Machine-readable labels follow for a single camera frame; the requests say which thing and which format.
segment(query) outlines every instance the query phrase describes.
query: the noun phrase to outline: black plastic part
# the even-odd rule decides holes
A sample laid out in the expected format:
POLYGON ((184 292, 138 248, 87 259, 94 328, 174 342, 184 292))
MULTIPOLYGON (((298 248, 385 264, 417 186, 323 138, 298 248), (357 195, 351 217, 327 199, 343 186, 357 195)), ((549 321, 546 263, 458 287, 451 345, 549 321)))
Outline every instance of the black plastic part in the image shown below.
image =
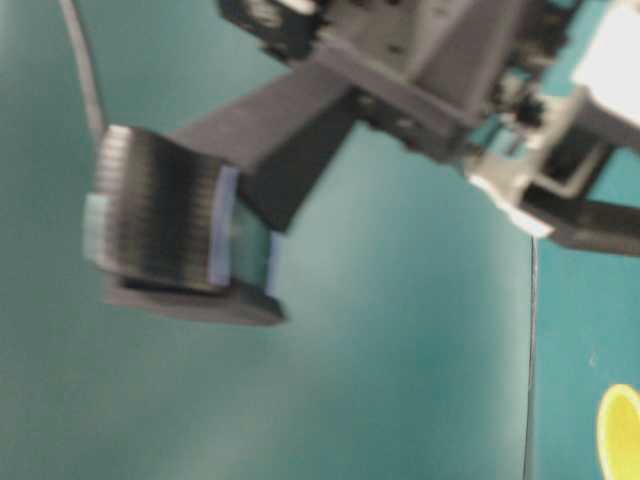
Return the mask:
POLYGON ((272 326, 285 321, 277 300, 238 281, 219 295, 202 295, 131 285, 109 277, 105 301, 196 322, 272 326))
POLYGON ((351 84, 307 61, 172 138, 238 167, 243 200, 284 231, 356 118, 351 84))
POLYGON ((522 208, 552 225, 554 242, 576 250, 640 256, 640 208, 565 199, 530 188, 522 208))
POLYGON ((260 38, 283 61, 304 59, 311 52, 320 20, 316 14, 298 13, 275 0, 218 0, 218 6, 226 20, 260 38))

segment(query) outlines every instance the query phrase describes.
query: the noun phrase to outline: white component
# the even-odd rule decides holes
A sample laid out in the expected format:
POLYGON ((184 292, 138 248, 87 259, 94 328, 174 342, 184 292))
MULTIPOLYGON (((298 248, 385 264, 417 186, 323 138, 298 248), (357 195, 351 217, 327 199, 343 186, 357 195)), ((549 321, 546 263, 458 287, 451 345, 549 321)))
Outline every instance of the white component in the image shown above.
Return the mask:
POLYGON ((282 15, 280 9, 267 0, 245 0, 247 12, 260 25, 267 28, 280 28, 282 15))
POLYGON ((573 74, 594 101, 640 128, 640 2, 613 3, 573 74))
POLYGON ((276 0, 287 8, 298 12, 300 15, 313 15, 317 5, 313 0, 276 0))
POLYGON ((516 226, 520 227, 532 237, 544 238, 553 233, 554 228, 551 225, 513 206, 487 179, 479 175, 471 175, 469 182, 489 195, 493 203, 495 203, 500 210, 506 212, 509 219, 516 226))

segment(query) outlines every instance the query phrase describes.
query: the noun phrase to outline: yellow object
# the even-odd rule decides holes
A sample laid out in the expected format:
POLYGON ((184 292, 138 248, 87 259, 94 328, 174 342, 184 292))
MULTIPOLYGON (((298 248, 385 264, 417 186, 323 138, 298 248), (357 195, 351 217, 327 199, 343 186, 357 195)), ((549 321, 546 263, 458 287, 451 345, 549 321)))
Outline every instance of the yellow object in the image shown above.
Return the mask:
POLYGON ((640 480, 640 393, 629 385, 609 388, 596 429, 605 480, 640 480))

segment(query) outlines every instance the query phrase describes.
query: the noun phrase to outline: wire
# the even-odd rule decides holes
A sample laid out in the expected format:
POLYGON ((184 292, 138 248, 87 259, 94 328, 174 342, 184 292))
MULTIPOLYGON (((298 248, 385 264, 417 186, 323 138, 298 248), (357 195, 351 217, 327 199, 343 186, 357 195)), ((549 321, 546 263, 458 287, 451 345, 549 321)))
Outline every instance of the wire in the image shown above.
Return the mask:
POLYGON ((100 86, 96 80, 95 64, 91 54, 91 45, 85 33, 84 23, 75 0, 59 0, 64 21, 69 31, 69 40, 78 70, 82 89, 84 109, 87 115, 87 127, 96 147, 100 144, 106 129, 106 116, 102 103, 100 86))
POLYGON ((531 350, 529 352, 529 388, 533 385, 536 360, 536 330, 538 323, 538 287, 540 283, 540 253, 538 239, 531 237, 531 350))

